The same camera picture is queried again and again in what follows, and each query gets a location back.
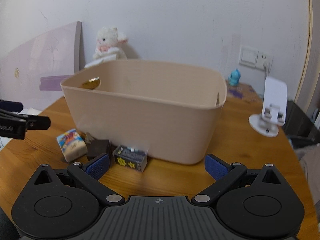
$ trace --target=round wooden table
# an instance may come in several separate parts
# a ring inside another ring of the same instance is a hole
[[[298,238],[319,239],[317,219],[308,184],[284,132],[275,138],[264,137],[249,125],[251,114],[261,112],[262,103],[227,98],[221,118],[207,152],[227,163],[241,162],[250,169],[273,163],[295,190],[305,208]],[[75,128],[64,98],[49,106],[42,115],[50,117],[47,131],[30,130],[25,140],[12,140],[0,152],[0,206],[11,218],[11,208],[19,193],[41,163],[63,169],[63,155],[56,137]],[[86,157],[79,161],[87,162]],[[187,166],[150,159],[143,173],[112,165],[100,182],[125,198],[129,195],[187,195],[189,198],[214,183],[204,163]]]

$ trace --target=metal screw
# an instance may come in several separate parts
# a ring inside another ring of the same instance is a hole
[[[208,202],[209,200],[210,200],[210,197],[207,195],[200,194],[195,196],[195,201],[197,202],[204,203],[204,202]]]
[[[122,199],[122,197],[120,195],[117,194],[111,194],[109,196],[106,197],[106,200],[109,202],[119,202]]]

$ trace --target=pink board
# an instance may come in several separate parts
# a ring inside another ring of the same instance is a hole
[[[45,89],[46,77],[52,82],[53,76],[79,71],[80,34],[81,22],[74,22],[41,34],[1,58],[1,99],[44,110],[62,97],[62,91]]]

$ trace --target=white wall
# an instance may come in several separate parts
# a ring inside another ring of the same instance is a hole
[[[264,73],[238,66],[240,45],[274,55],[271,76],[294,98],[305,62],[308,0],[0,0],[0,57],[49,29],[83,23],[90,62],[102,26],[129,37],[129,57],[235,69],[258,93]]]

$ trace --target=black box with yellow stars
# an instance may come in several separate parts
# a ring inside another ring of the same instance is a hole
[[[123,145],[119,145],[113,151],[113,156],[115,157],[115,161],[117,164],[141,172],[146,167],[148,161],[146,152],[128,148]]]

